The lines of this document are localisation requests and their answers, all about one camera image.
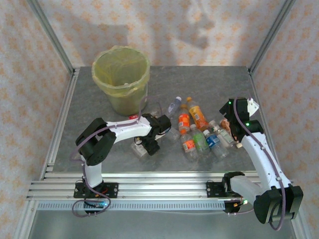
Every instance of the wall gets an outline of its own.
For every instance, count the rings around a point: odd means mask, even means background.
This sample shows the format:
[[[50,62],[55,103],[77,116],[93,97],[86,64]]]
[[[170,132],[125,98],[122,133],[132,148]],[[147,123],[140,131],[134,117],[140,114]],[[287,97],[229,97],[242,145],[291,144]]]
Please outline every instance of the wall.
[[[71,63],[114,45],[153,65],[249,66],[284,0],[40,0]]]
[[[68,73],[25,0],[0,1],[0,238],[42,168]]]
[[[296,1],[254,75],[285,173],[319,238],[319,2]]]

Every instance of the trash bin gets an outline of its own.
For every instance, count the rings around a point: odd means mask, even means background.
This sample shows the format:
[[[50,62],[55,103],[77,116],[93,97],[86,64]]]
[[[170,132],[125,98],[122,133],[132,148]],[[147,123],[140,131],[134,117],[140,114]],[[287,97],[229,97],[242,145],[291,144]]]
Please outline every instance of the trash bin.
[[[130,47],[115,46],[101,52],[92,65],[94,82],[104,91],[113,109],[124,116],[137,114],[148,94],[150,62]],[[147,99],[142,102],[142,109]]]

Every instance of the red label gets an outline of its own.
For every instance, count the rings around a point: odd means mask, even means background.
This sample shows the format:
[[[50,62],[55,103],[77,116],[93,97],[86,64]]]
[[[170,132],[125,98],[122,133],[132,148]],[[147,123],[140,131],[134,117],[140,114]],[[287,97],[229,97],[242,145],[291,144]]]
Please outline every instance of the red label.
[[[129,119],[130,119],[130,120],[137,119],[137,118],[138,118],[138,115],[131,115],[131,116],[129,116]]]

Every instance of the purple cable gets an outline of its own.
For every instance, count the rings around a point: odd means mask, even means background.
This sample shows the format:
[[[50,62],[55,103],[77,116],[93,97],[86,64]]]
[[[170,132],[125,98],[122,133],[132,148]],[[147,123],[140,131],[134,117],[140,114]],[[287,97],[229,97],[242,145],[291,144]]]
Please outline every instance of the purple cable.
[[[280,188],[281,188],[281,192],[282,192],[282,196],[283,196],[283,205],[282,205],[282,211],[281,211],[281,216],[280,216],[280,220],[278,223],[277,227],[274,227],[273,222],[270,222],[270,226],[272,229],[274,229],[275,231],[279,231],[281,229],[281,227],[283,226],[284,223],[284,218],[285,218],[285,210],[286,210],[286,192],[285,192],[285,187],[283,185],[283,182],[281,180],[281,177],[279,175],[279,172],[275,166],[275,163],[273,161],[273,159],[271,158],[270,154],[268,153],[268,151],[266,150],[266,148],[263,146],[263,144],[249,131],[249,129],[241,122],[241,120],[239,119],[238,113],[237,113],[237,108],[236,108],[236,102],[237,102],[237,97],[234,99],[234,112],[235,112],[235,116],[237,121],[239,122],[239,124],[243,127],[243,129],[255,140],[255,142],[260,146],[260,148],[262,148],[263,152],[266,154],[266,156],[268,157],[271,166],[274,169],[274,172],[276,174],[276,177],[279,178],[278,182],[280,184]],[[248,212],[252,212],[254,209],[247,211],[247,212],[242,212],[242,213],[237,213],[237,214],[244,214],[244,213],[248,213]]]
[[[120,123],[120,124],[116,124],[116,125],[110,125],[110,126],[107,126],[107,127],[102,128],[102,129],[99,129],[98,131],[94,132],[93,134],[91,134],[90,136],[88,136],[87,138],[85,138],[78,146],[76,146],[76,148],[75,148],[75,149],[73,150],[73,152],[70,154],[70,161],[73,161],[73,162],[76,162],[76,161],[81,162],[81,164],[82,164],[82,171],[83,171],[83,178],[84,178],[84,179],[86,178],[85,162],[84,162],[82,159],[80,159],[80,158],[77,158],[77,159],[74,158],[74,156],[75,156],[76,153],[79,151],[79,149],[80,149],[84,144],[86,144],[91,138],[95,137],[97,134],[99,134],[99,133],[101,133],[101,132],[103,132],[103,131],[105,131],[105,130],[107,130],[107,129],[109,129],[109,128],[115,128],[115,127],[117,127],[117,126],[131,126],[131,125],[136,124],[138,121],[140,121],[141,116],[142,116],[142,102],[143,102],[145,99],[147,99],[147,98],[152,98],[152,97],[150,97],[150,96],[145,96],[145,97],[142,98],[142,100],[141,100],[141,102],[140,102],[140,105],[139,105],[139,117],[137,118],[136,121],[134,121],[134,122],[132,122],[132,123]],[[159,102],[158,102],[158,104],[159,104],[160,112],[161,112],[161,114],[162,114],[161,105],[160,105]],[[87,182],[86,180],[84,180],[84,182],[85,182],[85,185],[87,186],[87,188],[90,189],[93,193],[98,194],[98,195],[100,195],[101,197],[104,197],[104,198],[106,198],[106,199],[109,201],[108,205],[107,205],[104,209],[102,209],[101,211],[99,211],[99,212],[97,212],[97,213],[95,212],[94,215],[96,216],[96,215],[98,215],[98,214],[101,214],[101,213],[105,212],[105,211],[109,208],[109,206],[111,205],[111,199],[110,199],[108,196],[106,196],[105,194],[102,194],[102,193],[100,193],[100,192],[94,190],[94,189],[88,184],[88,182]],[[74,204],[73,204],[73,206],[72,206],[72,213],[73,213],[73,215],[75,215],[75,216],[77,216],[77,217],[80,217],[80,218],[85,218],[85,217],[91,216],[90,213],[89,213],[89,214],[80,215],[80,214],[78,214],[78,213],[76,213],[76,212],[74,211],[75,205],[76,205],[77,203],[79,203],[79,202],[96,203],[97,201],[96,201],[96,200],[80,199],[80,200],[77,200],[76,202],[74,202]]]

